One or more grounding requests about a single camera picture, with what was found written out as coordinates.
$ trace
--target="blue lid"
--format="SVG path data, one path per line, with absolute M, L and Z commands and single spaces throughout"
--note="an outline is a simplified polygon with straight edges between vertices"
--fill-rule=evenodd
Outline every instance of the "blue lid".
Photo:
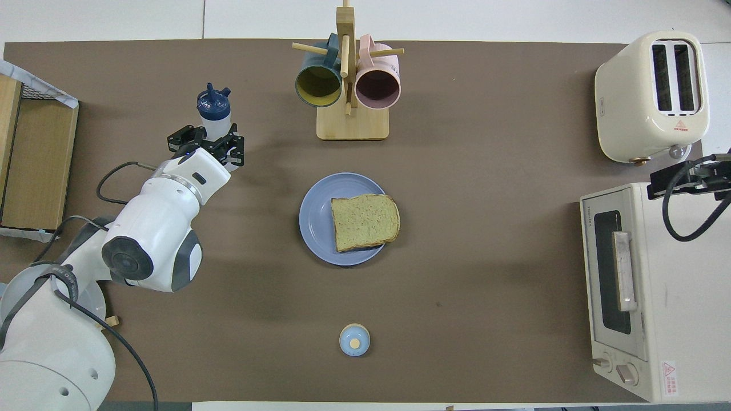
M 213 88 L 213 84 L 207 83 L 206 90 L 198 94 L 198 113 L 206 120 L 221 120 L 231 114 L 231 106 L 228 102 L 228 95 L 231 93 L 228 87 L 219 91 Z

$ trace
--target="mug rack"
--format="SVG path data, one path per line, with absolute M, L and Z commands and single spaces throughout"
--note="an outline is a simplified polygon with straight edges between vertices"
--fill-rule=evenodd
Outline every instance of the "mug rack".
M 355 9 L 349 0 L 337 8 L 336 25 L 343 78 L 340 98 L 335 104 L 317 108 L 317 137 L 320 140 L 383 140 L 388 137 L 388 109 L 372 109 L 358 104 L 355 97 L 357 60 L 355 44 Z M 292 48 L 325 55 L 327 49 L 293 42 Z M 374 51 L 371 57 L 404 54 L 403 48 Z

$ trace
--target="mug handle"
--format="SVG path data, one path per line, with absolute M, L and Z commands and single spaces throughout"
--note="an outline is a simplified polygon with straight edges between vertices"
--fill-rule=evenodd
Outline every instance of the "mug handle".
M 339 52 L 338 35 L 330 33 L 330 38 L 327 39 L 327 54 L 325 55 L 325 60 L 322 61 L 322 65 L 331 69 L 334 68 Z
M 372 67 L 373 58 L 371 57 L 371 49 L 376 48 L 376 43 L 373 41 L 373 37 L 370 34 L 364 34 L 360 38 L 360 63 L 364 69 Z

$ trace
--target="brown tabletop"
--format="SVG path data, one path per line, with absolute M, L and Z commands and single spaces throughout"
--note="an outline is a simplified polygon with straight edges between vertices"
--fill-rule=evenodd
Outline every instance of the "brown tabletop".
M 232 89 L 246 165 L 193 221 L 194 282 L 175 294 L 105 286 L 161 400 L 640 401 L 591 367 L 577 204 L 661 167 L 599 149 L 594 72 L 622 45 L 389 42 L 406 48 L 389 138 L 322 142 L 293 89 L 302 53 L 290 43 L 6 45 L 8 61 L 81 101 L 66 215 L 118 213 L 95 198 L 99 179 L 169 158 L 165 138 L 199 124 L 205 83 Z M 319 260 L 298 228 L 305 193 L 341 171 L 375 180 L 401 212 L 398 239 L 352 268 Z M 105 194 L 132 197 L 147 176 L 125 169 Z M 0 246 L 5 282 L 42 248 Z M 338 348 L 353 322 L 373 339 L 362 358 Z M 112 346 L 108 399 L 148 399 Z

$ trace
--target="oven door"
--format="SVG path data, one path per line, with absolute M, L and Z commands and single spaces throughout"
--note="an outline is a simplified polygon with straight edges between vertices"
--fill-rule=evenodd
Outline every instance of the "oven door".
M 597 342 L 647 361 L 642 304 L 635 303 L 642 298 L 635 293 L 640 289 L 636 283 L 640 276 L 632 273 L 640 267 L 632 242 L 633 210 L 640 205 L 633 204 L 632 198 L 632 189 L 627 187 L 583 200 L 589 314 Z

